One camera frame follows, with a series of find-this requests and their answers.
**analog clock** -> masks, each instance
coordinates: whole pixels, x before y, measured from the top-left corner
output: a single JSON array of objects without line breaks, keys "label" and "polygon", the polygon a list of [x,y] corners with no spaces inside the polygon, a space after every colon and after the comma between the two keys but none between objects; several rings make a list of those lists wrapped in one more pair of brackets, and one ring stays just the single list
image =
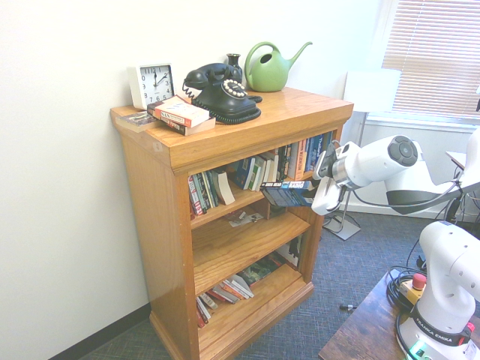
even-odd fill
[{"label": "analog clock", "polygon": [[127,68],[133,105],[147,109],[147,105],[166,100],[174,95],[172,66],[170,64],[137,65]]}]

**green watering can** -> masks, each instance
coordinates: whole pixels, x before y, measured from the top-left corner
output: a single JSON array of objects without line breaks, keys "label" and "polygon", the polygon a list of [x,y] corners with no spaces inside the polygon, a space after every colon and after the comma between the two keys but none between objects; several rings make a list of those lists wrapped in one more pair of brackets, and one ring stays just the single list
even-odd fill
[{"label": "green watering can", "polygon": [[[286,60],[273,43],[268,41],[258,43],[250,50],[245,60],[244,72],[248,85],[256,92],[279,92],[287,84],[288,72],[293,63],[296,62],[305,47],[311,44],[311,41],[307,42],[295,56]],[[262,55],[249,69],[252,55],[264,45],[271,47],[273,51]]]}]

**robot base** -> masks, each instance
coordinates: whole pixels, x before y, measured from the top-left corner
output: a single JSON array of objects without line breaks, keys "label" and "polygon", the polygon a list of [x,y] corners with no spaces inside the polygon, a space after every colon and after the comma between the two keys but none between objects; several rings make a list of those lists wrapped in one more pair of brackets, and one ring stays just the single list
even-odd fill
[{"label": "robot base", "polygon": [[[416,355],[413,360],[480,360],[480,351],[473,341],[460,346],[444,345],[427,336],[412,318],[400,325],[400,335],[410,352]],[[398,334],[397,341],[405,353],[405,359],[412,359],[402,347]]]}]

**electrical cord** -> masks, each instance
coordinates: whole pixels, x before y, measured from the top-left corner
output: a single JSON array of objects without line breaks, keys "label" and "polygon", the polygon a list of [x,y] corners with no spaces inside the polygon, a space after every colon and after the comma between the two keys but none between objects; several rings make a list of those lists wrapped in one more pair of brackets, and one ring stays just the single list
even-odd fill
[{"label": "electrical cord", "polygon": [[437,197],[434,197],[433,199],[431,200],[428,200],[428,201],[424,201],[424,202],[419,202],[417,204],[409,204],[409,205],[388,205],[388,204],[376,204],[374,202],[368,202],[368,201],[365,201],[363,199],[361,199],[359,197],[359,195],[357,195],[357,193],[355,192],[355,190],[352,190],[353,194],[356,196],[356,198],[364,203],[364,204],[367,204],[367,205],[372,205],[372,206],[379,206],[381,208],[392,208],[392,209],[396,209],[396,208],[411,208],[412,206],[420,206],[420,205],[427,205],[427,204],[430,204],[430,203],[433,203],[434,201],[437,201],[438,199],[440,199],[441,197],[445,196],[447,193],[450,192],[451,189],[453,189],[455,186],[458,186],[460,189],[460,185],[458,184],[457,181],[454,181],[454,180],[451,180],[453,182],[453,185],[446,191],[444,191],[443,193],[441,193],[439,196]]}]

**rotary telephone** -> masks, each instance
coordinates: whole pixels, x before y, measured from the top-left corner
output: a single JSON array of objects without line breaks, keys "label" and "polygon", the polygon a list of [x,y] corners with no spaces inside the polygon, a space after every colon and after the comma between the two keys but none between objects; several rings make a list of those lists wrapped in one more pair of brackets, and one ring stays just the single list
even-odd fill
[{"label": "rotary telephone", "polygon": [[[202,90],[194,97],[189,88]],[[239,69],[227,64],[209,64],[188,73],[183,91],[192,104],[206,109],[218,122],[234,125],[256,119],[262,113],[257,108],[259,96],[248,96],[242,86]]]}]

